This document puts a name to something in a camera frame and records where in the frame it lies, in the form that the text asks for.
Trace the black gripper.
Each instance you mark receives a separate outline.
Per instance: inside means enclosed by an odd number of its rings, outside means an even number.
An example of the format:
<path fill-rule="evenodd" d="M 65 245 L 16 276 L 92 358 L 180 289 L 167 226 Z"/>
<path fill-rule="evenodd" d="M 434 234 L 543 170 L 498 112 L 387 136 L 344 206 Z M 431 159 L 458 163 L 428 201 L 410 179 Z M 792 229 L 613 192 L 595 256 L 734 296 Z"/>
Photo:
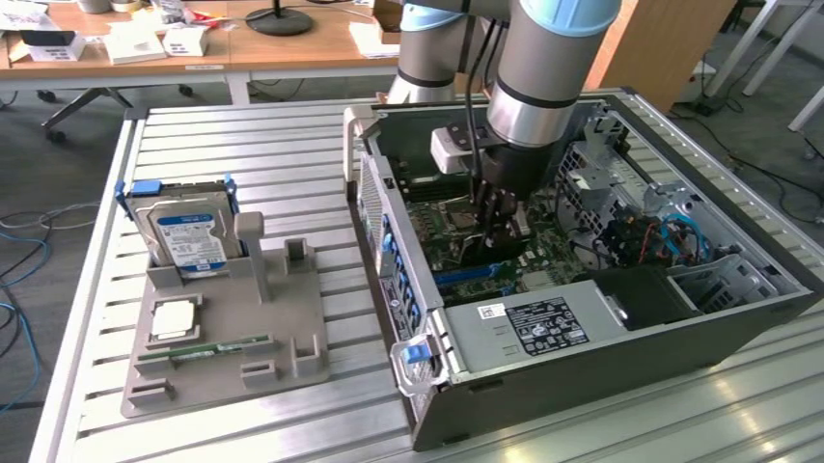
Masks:
<path fill-rule="evenodd" d="M 483 149 L 479 178 L 474 181 L 476 205 L 492 192 L 512 194 L 518 202 L 524 202 L 540 187 L 551 155 L 551 146 L 527 148 L 504 144 Z"/>

